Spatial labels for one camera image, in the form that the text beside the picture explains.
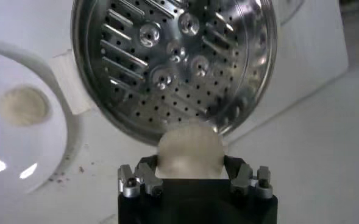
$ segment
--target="white surface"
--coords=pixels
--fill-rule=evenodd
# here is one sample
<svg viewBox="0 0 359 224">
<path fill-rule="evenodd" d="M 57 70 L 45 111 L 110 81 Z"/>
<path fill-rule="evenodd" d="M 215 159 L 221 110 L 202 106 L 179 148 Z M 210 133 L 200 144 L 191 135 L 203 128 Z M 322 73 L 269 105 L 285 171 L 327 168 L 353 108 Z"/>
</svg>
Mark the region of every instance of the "white surface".
<svg viewBox="0 0 359 224">
<path fill-rule="evenodd" d="M 308 0 L 280 29 L 278 56 L 269 88 L 246 122 L 225 138 L 233 142 L 348 67 L 346 44 L 336 0 Z"/>
<path fill-rule="evenodd" d="M 66 120 L 56 95 L 31 70 L 0 55 L 0 101 L 22 86 L 39 89 L 49 113 L 42 123 L 26 127 L 9 124 L 0 113 L 0 209 L 46 182 L 66 148 Z"/>
<path fill-rule="evenodd" d="M 80 79 L 72 50 L 50 59 L 49 64 L 73 114 L 96 108 Z"/>
<path fill-rule="evenodd" d="M 359 223 L 359 16 L 345 22 L 349 72 L 230 151 L 270 167 L 279 223 Z"/>
</svg>

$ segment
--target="white countertop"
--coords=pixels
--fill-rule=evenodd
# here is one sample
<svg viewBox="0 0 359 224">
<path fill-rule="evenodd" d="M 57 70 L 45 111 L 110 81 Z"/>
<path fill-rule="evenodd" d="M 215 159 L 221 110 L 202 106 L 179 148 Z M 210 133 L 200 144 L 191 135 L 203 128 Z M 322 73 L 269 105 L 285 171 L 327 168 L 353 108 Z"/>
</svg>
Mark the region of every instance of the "white countertop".
<svg viewBox="0 0 359 224">
<path fill-rule="evenodd" d="M 71 46 L 71 7 L 72 0 L 2 0 L 0 40 L 28 49 L 44 60 L 61 54 Z M 353 145 L 347 143 L 359 141 L 359 130 L 353 129 L 345 120 L 352 111 L 348 108 L 342 108 L 340 113 L 332 111 L 335 119 L 320 119 L 313 122 L 313 127 L 310 126 L 322 114 L 330 113 L 332 106 L 337 106 L 332 104 L 332 100 L 323 99 L 336 98 L 345 85 L 359 85 L 354 82 L 355 79 L 350 78 L 342 82 L 341 86 L 330 88 L 328 94 L 323 92 L 322 96 L 308 100 L 309 104 L 291 109 L 293 112 L 284 113 L 286 115 L 282 118 L 252 131 L 233 145 L 233 155 L 243 156 L 253 167 L 260 164 L 270 166 L 272 184 L 280 199 L 280 223 L 353 223 L 349 217 L 359 215 L 359 194 L 354 191 L 359 190 L 359 185 L 355 185 L 351 178 L 359 172 L 359 166 L 350 164 L 343 169 L 343 163 L 359 163 L 359 150 L 357 154 L 348 154 L 348 149 Z M 349 95 L 342 94 L 341 97 L 349 99 Z M 355 103 L 353 106 L 359 108 L 359 102 Z M 68 149 L 52 181 L 1 211 L 0 223 L 91 224 L 99 223 L 116 213 L 118 166 L 134 166 L 142 156 L 153 154 L 155 149 L 121 133 L 98 111 L 89 111 L 76 117 L 75 121 L 74 129 L 71 130 L 74 135 L 73 147 Z M 323 132 L 318 131 L 316 124 L 323 123 L 328 125 L 321 126 L 324 128 Z M 352 128 L 352 131 L 357 132 L 350 136 L 351 139 L 347 139 L 347 133 L 343 133 L 343 141 L 337 133 L 345 128 Z M 334 132 L 329 138 L 324 136 Z M 287 182 L 289 179 L 298 183 Z M 350 185 L 346 185 L 344 180 L 351 181 L 347 182 Z M 339 191 L 333 191 L 339 186 L 349 188 L 342 187 Z M 341 195 L 346 194 L 349 198 L 339 200 Z M 338 204 L 348 203 L 348 199 L 353 201 L 355 198 L 357 201 L 353 207 L 337 207 Z"/>
</svg>

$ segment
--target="white dough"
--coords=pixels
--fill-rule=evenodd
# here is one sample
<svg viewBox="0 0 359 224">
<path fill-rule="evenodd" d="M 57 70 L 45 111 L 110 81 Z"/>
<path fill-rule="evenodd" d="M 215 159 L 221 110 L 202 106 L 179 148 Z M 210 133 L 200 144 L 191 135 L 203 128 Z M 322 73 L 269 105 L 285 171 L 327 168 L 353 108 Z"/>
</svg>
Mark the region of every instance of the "white dough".
<svg viewBox="0 0 359 224">
<path fill-rule="evenodd" d="M 2 96 L 2 117 L 12 125 L 30 126 L 43 122 L 48 105 L 42 93 L 31 87 L 13 89 Z"/>
<path fill-rule="evenodd" d="M 190 124 L 167 132 L 158 145 L 158 173 L 162 178 L 219 178 L 224 148 L 210 127 Z"/>
</svg>

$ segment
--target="perforated metal plate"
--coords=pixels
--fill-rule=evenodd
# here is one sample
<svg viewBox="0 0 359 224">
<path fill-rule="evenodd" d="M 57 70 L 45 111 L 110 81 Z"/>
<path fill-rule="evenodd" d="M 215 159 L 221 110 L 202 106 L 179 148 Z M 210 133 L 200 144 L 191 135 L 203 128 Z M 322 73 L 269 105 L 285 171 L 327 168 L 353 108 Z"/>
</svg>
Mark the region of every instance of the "perforated metal plate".
<svg viewBox="0 0 359 224">
<path fill-rule="evenodd" d="M 270 0 L 76 0 L 81 77 L 126 133 L 158 143 L 172 125 L 210 123 L 224 135 L 251 113 L 272 73 Z"/>
</svg>

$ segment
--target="white plate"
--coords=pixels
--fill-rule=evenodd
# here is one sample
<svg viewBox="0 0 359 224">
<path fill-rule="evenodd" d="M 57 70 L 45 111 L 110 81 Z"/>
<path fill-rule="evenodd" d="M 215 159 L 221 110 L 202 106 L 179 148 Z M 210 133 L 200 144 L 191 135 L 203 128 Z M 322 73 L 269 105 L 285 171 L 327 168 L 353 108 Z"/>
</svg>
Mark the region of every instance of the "white plate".
<svg viewBox="0 0 359 224">
<path fill-rule="evenodd" d="M 46 95 L 50 112 L 41 124 L 16 127 L 0 115 L 0 205 L 41 186 L 55 171 L 66 149 L 66 119 L 52 90 L 34 72 L 0 55 L 0 99 L 20 86 Z"/>
</svg>

